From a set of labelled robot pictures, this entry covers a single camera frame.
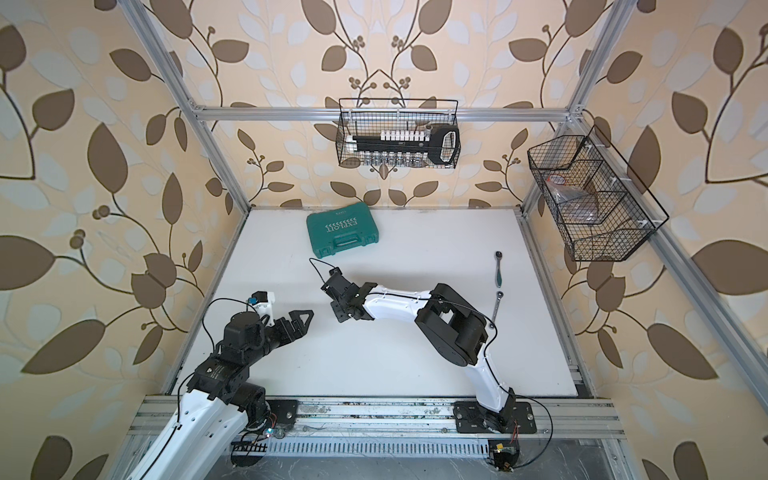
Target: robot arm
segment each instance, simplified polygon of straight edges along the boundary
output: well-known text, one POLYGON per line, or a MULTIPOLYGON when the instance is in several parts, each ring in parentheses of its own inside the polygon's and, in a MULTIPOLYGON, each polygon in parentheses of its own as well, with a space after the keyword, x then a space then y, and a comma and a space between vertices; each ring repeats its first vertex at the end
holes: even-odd
POLYGON ((432 290, 406 292, 376 283, 357 286, 343 277, 339 268, 330 270, 322 286, 340 322, 348 319, 396 319, 414 322, 446 360, 464 367, 475 387, 475 396, 485 410, 487 426, 505 432, 515 395, 497 382, 492 361, 485 355, 493 326, 453 288, 438 283, 432 290))
POLYGON ((272 293, 256 292, 249 302, 256 312, 231 318, 223 340, 191 375, 179 409, 130 480, 201 480, 243 429, 263 431, 270 407, 264 388, 246 383, 250 367, 306 335, 314 316, 312 310, 294 310, 290 320, 272 320, 273 300, 272 293))

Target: white board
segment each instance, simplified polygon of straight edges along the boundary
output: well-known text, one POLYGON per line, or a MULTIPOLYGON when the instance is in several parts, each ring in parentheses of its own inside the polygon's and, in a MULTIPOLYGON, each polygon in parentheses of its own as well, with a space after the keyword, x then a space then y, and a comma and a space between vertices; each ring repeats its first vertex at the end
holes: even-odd
MULTIPOLYGON (((214 298, 276 295, 274 315, 314 310, 309 333, 261 359, 251 383, 273 396, 473 396, 461 367, 444 360, 413 323, 379 319, 339 323, 313 257, 305 210, 250 213, 214 298)), ((379 242, 323 260, 351 282, 397 290, 430 290, 447 283, 490 316, 496 291, 498 338, 488 349, 496 375, 527 396, 575 396, 557 333, 512 210, 372 210, 379 242), (502 288, 494 283, 494 252, 503 252, 502 288)), ((328 277, 329 267, 320 272, 328 277)), ((220 301, 205 324, 214 340, 243 305, 220 301)), ((180 379, 211 352, 199 329, 180 379)))

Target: floor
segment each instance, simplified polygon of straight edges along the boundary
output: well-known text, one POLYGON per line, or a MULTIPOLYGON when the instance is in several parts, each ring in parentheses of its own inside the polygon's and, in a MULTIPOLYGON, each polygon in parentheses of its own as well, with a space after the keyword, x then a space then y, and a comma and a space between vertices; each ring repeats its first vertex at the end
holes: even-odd
MULTIPOLYGON (((540 448, 521 442, 523 456, 540 448)), ((221 457, 206 480, 613 480, 602 447, 578 440, 553 440, 533 464, 516 472, 498 472, 482 460, 445 458, 294 458, 266 457, 253 466, 234 468, 221 457)))
MULTIPOLYGON (((461 367, 446 362, 412 323, 378 319, 338 323, 313 256, 305 210, 254 210, 216 296, 245 300, 257 290, 276 294, 275 316, 315 312, 309 333, 260 360, 250 381, 278 396, 473 396, 461 367)), ((498 338, 489 347, 497 376, 527 396, 575 396, 576 389, 513 210, 372 210, 379 242, 324 260, 362 285, 430 290, 447 283, 491 315, 504 292, 498 338), (502 288, 494 283, 494 252, 503 252, 502 288)), ((328 267, 320 272, 327 277, 328 267)), ((217 302, 205 323, 221 339, 240 311, 217 302)), ((180 379, 211 351, 201 329, 180 379)))

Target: green tool case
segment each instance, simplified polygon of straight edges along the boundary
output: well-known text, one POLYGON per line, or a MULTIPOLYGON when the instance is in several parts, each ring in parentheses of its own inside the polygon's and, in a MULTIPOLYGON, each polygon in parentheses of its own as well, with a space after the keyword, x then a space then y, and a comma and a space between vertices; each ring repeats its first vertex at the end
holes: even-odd
POLYGON ((379 241, 379 229, 373 223, 371 210, 363 202, 310 214, 306 218, 306 228, 317 258, 379 241))

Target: black wire basket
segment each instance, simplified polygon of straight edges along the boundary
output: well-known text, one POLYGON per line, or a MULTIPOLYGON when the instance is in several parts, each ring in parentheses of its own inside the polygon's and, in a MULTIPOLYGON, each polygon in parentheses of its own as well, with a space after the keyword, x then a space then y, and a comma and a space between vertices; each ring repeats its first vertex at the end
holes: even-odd
POLYGON ((562 135, 532 147, 528 164, 571 258, 621 262, 669 214, 618 151, 627 173, 614 172, 600 150, 613 145, 604 145, 605 135, 595 133, 593 127, 587 135, 562 135), (657 212, 635 200, 627 188, 632 182, 649 194, 657 212))
POLYGON ((456 100, 340 98, 339 166, 455 168, 457 109, 456 100))

